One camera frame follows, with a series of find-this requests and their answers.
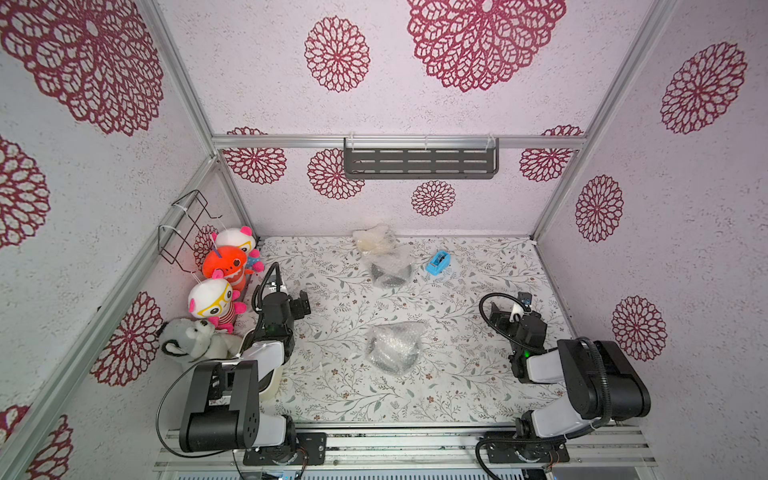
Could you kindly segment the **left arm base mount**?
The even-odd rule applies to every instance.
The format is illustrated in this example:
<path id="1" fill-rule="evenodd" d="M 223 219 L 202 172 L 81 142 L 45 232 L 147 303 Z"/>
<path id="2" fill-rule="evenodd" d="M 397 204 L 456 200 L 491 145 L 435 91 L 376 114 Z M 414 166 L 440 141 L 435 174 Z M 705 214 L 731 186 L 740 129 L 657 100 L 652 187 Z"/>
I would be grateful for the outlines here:
<path id="1" fill-rule="evenodd" d="M 297 431 L 279 446 L 257 447 L 245 452 L 245 466 L 320 466 L 325 463 L 328 435 L 324 432 Z"/>

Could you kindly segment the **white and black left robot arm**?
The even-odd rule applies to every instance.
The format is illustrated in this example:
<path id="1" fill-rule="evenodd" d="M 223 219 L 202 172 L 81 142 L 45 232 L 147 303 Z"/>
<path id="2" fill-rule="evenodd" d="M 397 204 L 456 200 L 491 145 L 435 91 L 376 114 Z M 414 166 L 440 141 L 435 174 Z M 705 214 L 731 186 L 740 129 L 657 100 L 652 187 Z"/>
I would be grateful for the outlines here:
<path id="1" fill-rule="evenodd" d="M 257 297 L 259 324 L 232 360 L 209 360 L 192 370 L 179 429 L 185 453 L 254 450 L 286 463 L 298 454 L 295 425 L 286 415 L 260 410 L 260 393 L 277 378 L 294 347 L 294 323 L 311 313 L 305 291 L 298 298 L 276 291 Z"/>

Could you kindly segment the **grey slotted wall shelf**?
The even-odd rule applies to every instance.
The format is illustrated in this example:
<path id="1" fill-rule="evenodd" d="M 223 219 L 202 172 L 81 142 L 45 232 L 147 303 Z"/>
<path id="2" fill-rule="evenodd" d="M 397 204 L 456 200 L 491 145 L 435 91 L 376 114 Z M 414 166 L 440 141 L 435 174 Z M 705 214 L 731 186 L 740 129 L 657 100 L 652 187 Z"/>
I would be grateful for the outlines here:
<path id="1" fill-rule="evenodd" d="M 351 180 L 490 180 L 499 171 L 494 138 L 479 145 L 406 146 L 346 138 L 342 166 Z"/>

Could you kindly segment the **red monster plush toy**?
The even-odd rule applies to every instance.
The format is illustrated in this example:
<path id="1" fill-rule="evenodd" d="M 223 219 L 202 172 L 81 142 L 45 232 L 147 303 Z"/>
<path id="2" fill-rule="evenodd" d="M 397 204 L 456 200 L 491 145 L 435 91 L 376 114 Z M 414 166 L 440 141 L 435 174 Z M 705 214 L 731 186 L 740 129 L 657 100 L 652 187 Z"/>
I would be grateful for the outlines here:
<path id="1" fill-rule="evenodd" d="M 248 255 L 234 246 L 216 247 L 209 252 L 202 263 L 203 275 L 211 279 L 219 270 L 234 290 L 243 292 L 247 284 Z"/>

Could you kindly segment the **blue tape dispenser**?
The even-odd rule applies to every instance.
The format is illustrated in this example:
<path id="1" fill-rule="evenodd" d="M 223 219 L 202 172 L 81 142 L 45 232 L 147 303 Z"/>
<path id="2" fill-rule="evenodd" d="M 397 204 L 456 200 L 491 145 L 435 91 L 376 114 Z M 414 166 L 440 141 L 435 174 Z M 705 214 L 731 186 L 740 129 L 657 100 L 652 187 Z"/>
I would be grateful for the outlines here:
<path id="1" fill-rule="evenodd" d="M 451 263 L 451 254 L 444 250 L 439 250 L 427 263 L 425 270 L 432 276 L 440 275 Z"/>

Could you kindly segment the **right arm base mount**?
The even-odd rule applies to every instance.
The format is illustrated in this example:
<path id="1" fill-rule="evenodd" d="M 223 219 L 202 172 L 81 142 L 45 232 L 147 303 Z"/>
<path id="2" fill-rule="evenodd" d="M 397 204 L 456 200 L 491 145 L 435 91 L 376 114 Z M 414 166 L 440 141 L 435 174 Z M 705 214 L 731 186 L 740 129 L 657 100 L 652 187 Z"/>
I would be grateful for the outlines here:
<path id="1" fill-rule="evenodd" d="M 555 464 L 570 461 L 563 436 L 519 437 L 511 430 L 487 431 L 475 445 L 478 462 L 484 460 L 483 451 L 487 452 L 488 461 L 492 464 Z"/>

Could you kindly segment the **grey plush koala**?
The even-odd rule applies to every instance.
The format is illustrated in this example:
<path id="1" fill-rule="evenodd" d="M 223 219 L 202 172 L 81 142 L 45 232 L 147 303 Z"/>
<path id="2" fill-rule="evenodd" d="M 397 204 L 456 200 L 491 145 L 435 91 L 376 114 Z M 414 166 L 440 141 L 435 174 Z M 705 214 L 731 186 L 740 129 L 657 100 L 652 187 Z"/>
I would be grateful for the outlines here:
<path id="1" fill-rule="evenodd" d="M 240 336 L 217 330 L 207 320 L 177 318 L 160 329 L 159 350 L 183 366 L 203 360 L 231 359 L 242 345 Z"/>

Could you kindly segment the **cream rectangular tray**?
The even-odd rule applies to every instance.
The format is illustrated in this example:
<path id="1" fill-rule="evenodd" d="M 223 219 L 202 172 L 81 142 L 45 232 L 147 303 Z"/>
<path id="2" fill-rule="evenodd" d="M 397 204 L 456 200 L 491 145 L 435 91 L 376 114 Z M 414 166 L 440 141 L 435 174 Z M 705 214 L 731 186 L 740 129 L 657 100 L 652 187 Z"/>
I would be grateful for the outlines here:
<path id="1" fill-rule="evenodd" d="M 266 362 L 258 363 L 259 375 L 259 402 L 271 401 L 277 395 L 282 381 L 283 366 L 280 365 L 274 369 L 267 369 Z"/>

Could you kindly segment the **blue floral ceramic plate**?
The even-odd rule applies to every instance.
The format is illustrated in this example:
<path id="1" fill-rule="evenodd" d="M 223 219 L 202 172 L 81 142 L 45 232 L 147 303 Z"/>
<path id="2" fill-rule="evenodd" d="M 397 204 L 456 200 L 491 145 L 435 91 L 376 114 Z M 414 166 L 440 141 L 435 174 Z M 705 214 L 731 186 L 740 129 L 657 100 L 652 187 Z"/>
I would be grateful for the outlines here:
<path id="1" fill-rule="evenodd" d="M 403 343 L 397 339 L 374 337 L 366 347 L 366 359 L 375 367 L 392 375 L 412 369 L 421 353 L 419 342 Z"/>

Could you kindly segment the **white plush with blue dots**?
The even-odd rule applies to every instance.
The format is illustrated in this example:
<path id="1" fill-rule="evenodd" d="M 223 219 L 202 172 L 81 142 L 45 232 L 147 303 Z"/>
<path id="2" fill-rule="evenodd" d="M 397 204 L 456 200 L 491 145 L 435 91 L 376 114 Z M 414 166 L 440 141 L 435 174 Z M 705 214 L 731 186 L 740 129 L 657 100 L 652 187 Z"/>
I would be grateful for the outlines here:
<path id="1" fill-rule="evenodd" d="M 216 247 L 237 247 L 246 255 L 245 268 L 251 273 L 260 273 L 265 270 L 261 261 L 261 253 L 257 248 L 257 241 L 250 227 L 229 228 L 212 235 Z"/>

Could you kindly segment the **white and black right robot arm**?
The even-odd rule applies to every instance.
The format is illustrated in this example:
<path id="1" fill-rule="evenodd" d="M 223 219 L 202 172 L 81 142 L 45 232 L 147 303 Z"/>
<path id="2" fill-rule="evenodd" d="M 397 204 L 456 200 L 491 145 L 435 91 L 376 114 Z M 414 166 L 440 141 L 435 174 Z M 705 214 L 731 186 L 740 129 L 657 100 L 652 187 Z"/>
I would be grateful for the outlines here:
<path id="1" fill-rule="evenodd" d="M 509 341 L 514 377 L 524 384 L 562 383 L 566 392 L 553 403 L 524 413 L 516 421 L 516 436 L 527 443 L 566 441 L 615 421 L 645 417 L 651 396 L 619 345 L 587 337 L 564 339 L 547 349 L 548 325 L 526 301 L 503 310 L 493 294 L 479 302 L 484 322 Z"/>

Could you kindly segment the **white plush with striped shirt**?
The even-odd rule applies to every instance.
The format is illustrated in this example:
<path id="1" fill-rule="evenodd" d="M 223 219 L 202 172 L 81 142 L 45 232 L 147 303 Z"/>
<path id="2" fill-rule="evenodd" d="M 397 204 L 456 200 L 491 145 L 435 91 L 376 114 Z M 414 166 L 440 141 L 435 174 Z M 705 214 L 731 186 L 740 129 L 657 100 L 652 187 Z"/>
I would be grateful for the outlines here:
<path id="1" fill-rule="evenodd" d="M 196 319 L 208 320 L 217 330 L 234 333 L 237 317 L 247 311 L 240 292 L 224 278 L 199 282 L 188 295 L 188 312 Z"/>

